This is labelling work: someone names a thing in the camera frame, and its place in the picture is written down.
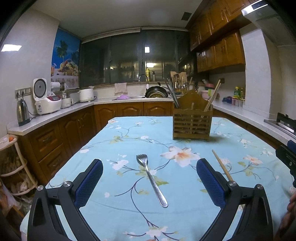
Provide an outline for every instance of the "range hood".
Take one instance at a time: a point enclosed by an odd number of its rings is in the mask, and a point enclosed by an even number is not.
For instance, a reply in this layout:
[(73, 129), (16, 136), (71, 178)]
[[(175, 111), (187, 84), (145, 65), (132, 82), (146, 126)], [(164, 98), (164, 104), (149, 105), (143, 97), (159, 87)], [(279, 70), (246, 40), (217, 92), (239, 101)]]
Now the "range hood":
[(277, 46), (295, 45), (295, 40), (282, 18), (265, 1), (257, 1), (242, 10), (245, 18), (249, 19), (257, 28), (270, 38)]

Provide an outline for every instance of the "countertop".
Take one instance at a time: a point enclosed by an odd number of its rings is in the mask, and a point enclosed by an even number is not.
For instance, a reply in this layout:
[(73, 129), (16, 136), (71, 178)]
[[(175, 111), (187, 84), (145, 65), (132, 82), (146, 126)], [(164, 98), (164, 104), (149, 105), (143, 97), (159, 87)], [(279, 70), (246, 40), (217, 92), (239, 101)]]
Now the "countertop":
[[(60, 109), (57, 112), (54, 112), (52, 114), (46, 114), (42, 116), (37, 116), (35, 119), (31, 120), (30, 123), (24, 125), (24, 126), (18, 126), (17, 122), (12, 122), (7, 125), (7, 133), (8, 134), (14, 134), (19, 136), (24, 136), (27, 133), (51, 122), (54, 121), (60, 117), (63, 117), (67, 114), (71, 114), (75, 111), (81, 110), (83, 108), (96, 105), (96, 104), (110, 104), (110, 103), (127, 103), (127, 102), (172, 102), (173, 100), (171, 98), (133, 98), (133, 99), (127, 99), (127, 100), (112, 100), (115, 97), (112, 98), (104, 98), (104, 99), (96, 99), (91, 102), (86, 103), (77, 103), (69, 108)], [(248, 110), (245, 110), (241, 107), (233, 106), (228, 103), (224, 103), (220, 100), (214, 100), (213, 106), (215, 109), (222, 111), (226, 114), (232, 115), (242, 121), (247, 122), (248, 124), (251, 124), (258, 129), (266, 132), (267, 134), (271, 135), (272, 137), (276, 138), (283, 144), (287, 145), (287, 142), (289, 140), (293, 140), (296, 142), (296, 139), (292, 138), (291, 136), (287, 135), (286, 133), (278, 130), (277, 128), (267, 124), (264, 122), (265, 117), (258, 115), (256, 113), (250, 112)]]

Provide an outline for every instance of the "silver bolt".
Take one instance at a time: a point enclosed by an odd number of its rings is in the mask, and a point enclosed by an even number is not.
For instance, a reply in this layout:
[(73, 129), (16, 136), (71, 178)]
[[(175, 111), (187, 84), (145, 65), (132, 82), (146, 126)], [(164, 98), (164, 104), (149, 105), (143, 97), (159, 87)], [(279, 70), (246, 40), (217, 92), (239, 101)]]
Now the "silver bolt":
[(66, 182), (64, 182), (64, 185), (63, 185), (63, 186), (67, 188), (67, 187), (69, 187), (70, 185), (71, 185), (71, 182), (70, 182), (70, 181), (66, 181)]
[(263, 190), (263, 186), (262, 186), (261, 184), (257, 184), (257, 188), (258, 188), (259, 190)]
[(235, 181), (229, 181), (229, 185), (232, 187), (235, 187), (237, 185), (237, 183)]
[(42, 186), (42, 185), (38, 186), (38, 187), (37, 187), (37, 190), (38, 190), (38, 191), (43, 190), (43, 186)]

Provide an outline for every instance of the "floral tablecloth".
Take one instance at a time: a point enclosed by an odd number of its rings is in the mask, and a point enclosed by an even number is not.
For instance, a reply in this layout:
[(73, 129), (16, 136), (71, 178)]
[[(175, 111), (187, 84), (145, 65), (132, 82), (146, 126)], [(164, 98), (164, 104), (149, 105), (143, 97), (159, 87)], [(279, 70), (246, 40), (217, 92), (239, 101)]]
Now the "floral tablecloth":
[[(109, 121), (77, 152), (46, 186), (73, 181), (95, 159), (104, 172), (88, 203), (80, 209), (101, 241), (197, 241), (220, 208), (211, 201), (196, 173), (206, 158), (223, 173), (212, 149), (240, 185), (264, 186), (274, 231), (286, 212), (292, 187), (289, 169), (268, 144), (223, 118), (213, 118), (210, 140), (172, 140), (172, 117), (119, 117)], [(148, 155), (150, 173), (168, 201), (162, 208), (136, 155)], [(58, 213), (70, 239), (76, 240), (60, 206)], [(242, 210), (238, 209), (224, 240), (231, 238)], [(28, 215), (21, 225), (26, 234)]]

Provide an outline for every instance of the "towel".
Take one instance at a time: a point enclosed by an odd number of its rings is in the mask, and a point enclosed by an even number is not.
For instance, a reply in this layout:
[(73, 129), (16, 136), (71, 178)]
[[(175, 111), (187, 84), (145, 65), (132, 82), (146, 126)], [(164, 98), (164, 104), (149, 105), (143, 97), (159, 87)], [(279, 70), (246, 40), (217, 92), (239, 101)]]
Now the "towel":
[(114, 87), (115, 87), (114, 95), (127, 94), (128, 93), (126, 83), (114, 84)]

